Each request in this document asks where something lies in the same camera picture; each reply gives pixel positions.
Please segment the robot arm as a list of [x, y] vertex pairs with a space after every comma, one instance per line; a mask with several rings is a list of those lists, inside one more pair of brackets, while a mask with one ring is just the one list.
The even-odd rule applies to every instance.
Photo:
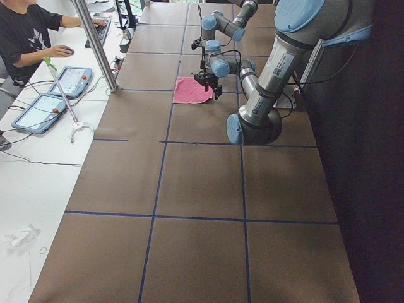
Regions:
[[241, 8], [234, 20], [221, 11], [201, 17], [201, 36], [192, 49], [202, 49], [201, 70], [194, 79], [216, 98], [222, 94], [220, 78], [239, 77], [247, 103], [227, 119], [227, 136], [235, 145], [265, 145], [282, 132], [282, 118], [274, 108], [296, 65], [306, 52], [323, 40], [326, 45], [365, 40], [370, 36], [375, 1], [279, 1], [275, 9], [275, 41], [260, 75], [247, 59], [226, 59], [215, 34], [222, 32], [238, 42], [257, 1], [235, 1]]
[[214, 10], [211, 14], [202, 15], [201, 6], [198, 6], [200, 18], [200, 36], [193, 40], [191, 49], [194, 51], [197, 48], [204, 49], [209, 40], [215, 40], [216, 32], [219, 31], [229, 37], [231, 40], [239, 42], [244, 34], [245, 27], [248, 21], [256, 14], [260, 4], [271, 4], [276, 6], [278, 1], [230, 1], [232, 4], [240, 7], [238, 15], [229, 20], [220, 10]]

